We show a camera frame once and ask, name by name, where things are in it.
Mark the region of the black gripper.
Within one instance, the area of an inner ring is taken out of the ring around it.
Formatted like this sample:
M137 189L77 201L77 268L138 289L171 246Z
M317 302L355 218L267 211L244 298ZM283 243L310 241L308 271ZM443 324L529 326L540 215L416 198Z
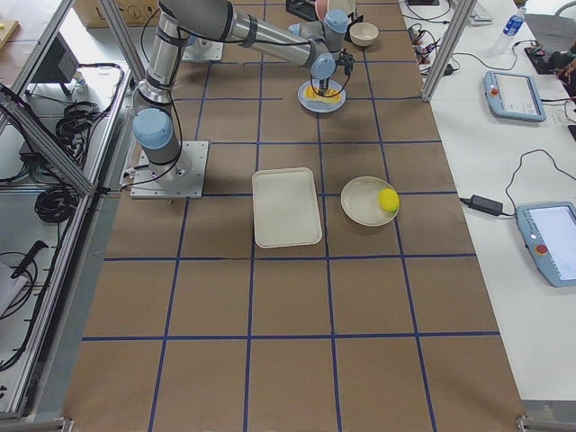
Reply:
M319 81L319 92L320 93L326 93L329 91L329 79L321 79Z

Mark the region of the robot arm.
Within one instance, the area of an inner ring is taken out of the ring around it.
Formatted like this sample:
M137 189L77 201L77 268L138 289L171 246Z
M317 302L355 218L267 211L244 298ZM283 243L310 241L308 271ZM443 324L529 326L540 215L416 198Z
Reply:
M337 95L313 112L300 85L335 82L344 34L336 20L305 22L290 31L254 17L263 6L229 1L162 1L155 48L135 94L137 113L166 114L175 132L213 144L208 168L253 172L280 167L286 155L317 165L314 143L353 142L351 108Z

